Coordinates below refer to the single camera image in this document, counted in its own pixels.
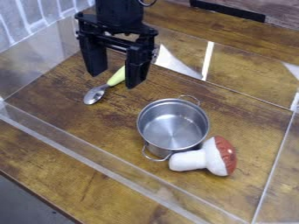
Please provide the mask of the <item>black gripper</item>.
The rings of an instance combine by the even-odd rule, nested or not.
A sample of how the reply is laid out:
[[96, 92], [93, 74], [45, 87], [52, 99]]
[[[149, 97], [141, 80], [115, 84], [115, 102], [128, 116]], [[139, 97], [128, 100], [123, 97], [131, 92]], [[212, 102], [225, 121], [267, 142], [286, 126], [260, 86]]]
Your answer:
[[144, 8], [156, 0], [95, 0], [95, 14], [79, 12], [77, 39], [85, 68], [92, 77], [108, 69], [107, 48], [125, 54], [125, 86], [135, 88], [147, 77], [157, 30], [145, 25]]

